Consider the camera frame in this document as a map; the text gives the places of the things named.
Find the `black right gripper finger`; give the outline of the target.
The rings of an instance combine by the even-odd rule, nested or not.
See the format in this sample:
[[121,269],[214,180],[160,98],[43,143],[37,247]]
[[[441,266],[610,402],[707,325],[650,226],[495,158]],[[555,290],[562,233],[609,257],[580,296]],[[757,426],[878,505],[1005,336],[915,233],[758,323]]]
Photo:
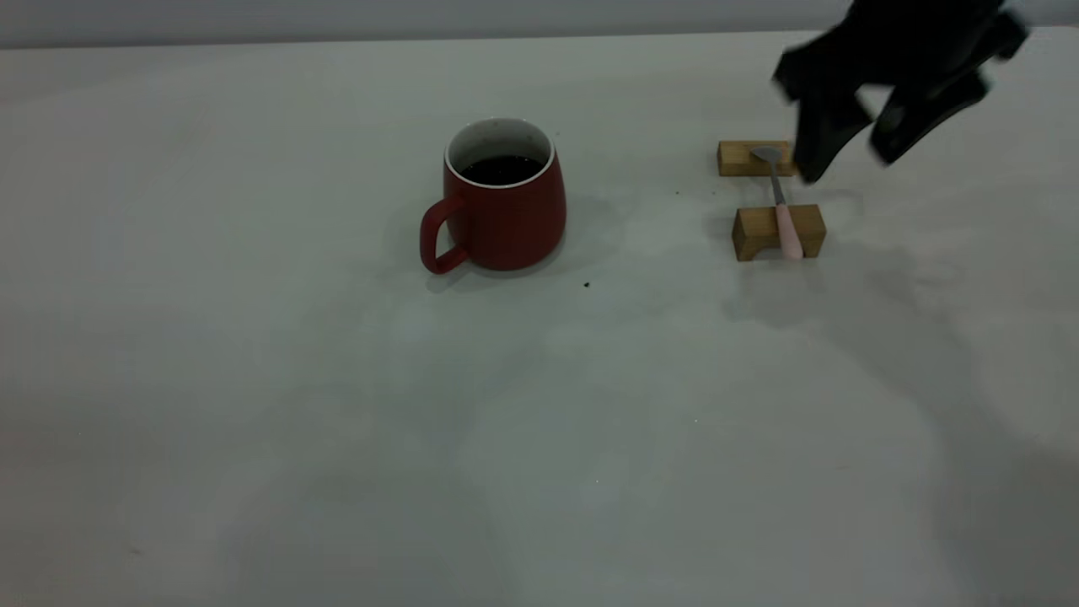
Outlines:
[[898,86],[875,120],[870,146],[883,165],[894,164],[921,138],[964,109],[985,99],[987,94],[988,84],[980,72],[962,74],[923,89]]
[[864,85],[791,85],[791,100],[798,106],[793,161],[803,183],[818,183],[844,146],[873,123],[860,97]]

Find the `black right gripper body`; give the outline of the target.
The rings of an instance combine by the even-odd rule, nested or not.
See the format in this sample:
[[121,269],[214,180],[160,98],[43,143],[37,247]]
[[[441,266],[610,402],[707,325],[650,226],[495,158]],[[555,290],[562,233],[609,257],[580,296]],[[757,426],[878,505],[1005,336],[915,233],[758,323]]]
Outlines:
[[1003,1],[855,1],[838,24],[783,51],[774,80],[790,101],[864,84],[943,86],[1029,37]]

